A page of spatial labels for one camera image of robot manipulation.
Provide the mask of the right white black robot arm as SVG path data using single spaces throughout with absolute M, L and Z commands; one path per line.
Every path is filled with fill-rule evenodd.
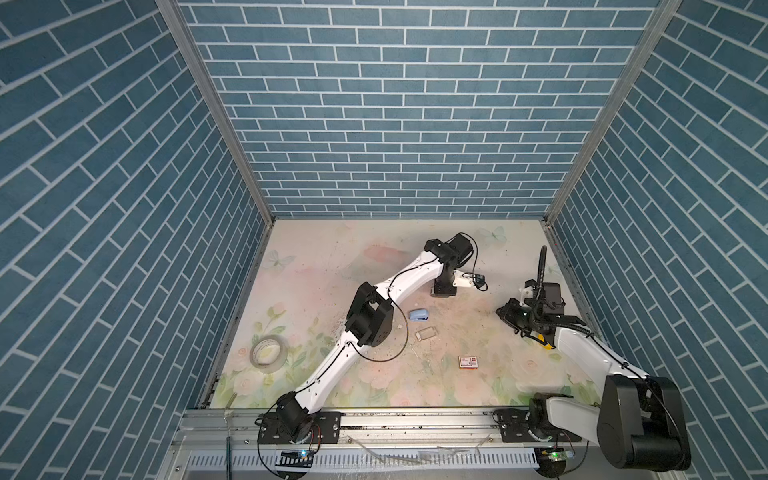
M 525 419 L 529 435 L 549 442 L 573 434 L 596 444 L 617 469 L 687 470 L 692 454 L 677 385 L 620 357 L 564 307 L 559 284 L 529 280 L 520 298 L 496 311 L 522 338 L 572 360 L 600 397 L 588 406 L 566 394 L 536 394 Z

